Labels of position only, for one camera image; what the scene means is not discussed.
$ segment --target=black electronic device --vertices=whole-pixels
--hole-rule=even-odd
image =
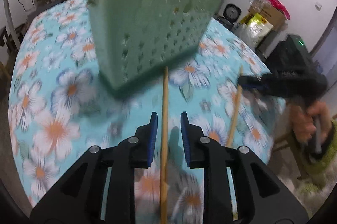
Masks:
[[[241,9],[239,7],[234,4],[228,4],[223,11],[223,17],[217,17],[216,20],[231,31],[240,15]]]
[[[180,117],[185,160],[204,168],[203,224],[304,224],[308,215],[287,187],[247,146],[221,146],[199,126]],[[238,220],[233,221],[227,167],[231,169]]]
[[[326,77],[316,71],[311,56],[299,35],[290,34],[266,60],[270,73],[262,77],[240,76],[238,84],[243,89],[256,89],[263,95],[290,99],[305,111],[325,92],[328,82]],[[320,122],[314,117],[316,134],[306,146],[308,153],[321,153]]]

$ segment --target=floor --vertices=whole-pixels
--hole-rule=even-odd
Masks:
[[[9,62],[8,69],[11,72],[15,57],[12,57]],[[3,125],[0,127],[0,178],[17,205],[26,215],[29,215],[32,207],[22,188],[11,149],[7,118],[9,88],[10,82],[0,75],[0,124]],[[290,178],[291,184],[296,184],[296,177],[300,174],[289,148],[273,153],[268,166],[283,182],[289,182]]]

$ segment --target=chopstick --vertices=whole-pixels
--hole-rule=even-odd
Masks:
[[[164,70],[163,81],[163,106],[161,116],[161,152],[160,152],[160,219],[161,224],[167,223],[167,135],[168,135],[168,114],[169,114],[169,69]]]
[[[242,70],[243,70],[243,67],[241,66],[239,70],[239,76],[242,74]],[[242,87],[241,85],[238,85],[238,89],[237,89],[236,97],[235,97],[235,107],[234,107],[234,112],[230,120],[230,130],[228,132],[228,139],[226,142],[226,147],[231,147],[233,143],[234,131],[236,128],[236,123],[238,122],[238,113],[239,113],[239,107],[240,107],[241,94],[242,94]]]

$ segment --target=blue tablecloth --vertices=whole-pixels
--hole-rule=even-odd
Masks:
[[[244,74],[268,72],[243,42],[212,19],[198,54],[170,71],[172,222],[201,223],[203,212],[203,170],[187,168],[180,114],[186,111],[190,123],[224,145],[241,65]],[[118,101],[109,95],[98,71],[86,0],[69,0],[34,19],[17,56],[9,96],[12,149],[22,185],[34,206],[87,148],[117,145],[147,124],[155,111],[155,158],[148,170],[135,171],[135,203],[137,223],[158,223],[162,79]],[[244,144],[266,163],[273,123],[283,107],[283,100],[244,92],[233,147]]]

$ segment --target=table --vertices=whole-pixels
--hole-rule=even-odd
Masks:
[[[267,73],[257,56],[212,19],[194,58],[169,76],[169,189],[171,221],[201,223],[203,170],[183,156],[180,114],[222,145],[233,113],[236,80]],[[86,0],[69,0],[38,15],[18,53],[9,95],[12,150],[24,190],[34,206],[90,146],[107,148],[134,135],[158,114],[155,157],[135,170],[137,223],[158,223],[162,79],[115,100],[98,76]],[[244,92],[233,147],[246,145],[268,162],[274,120],[284,101]]]

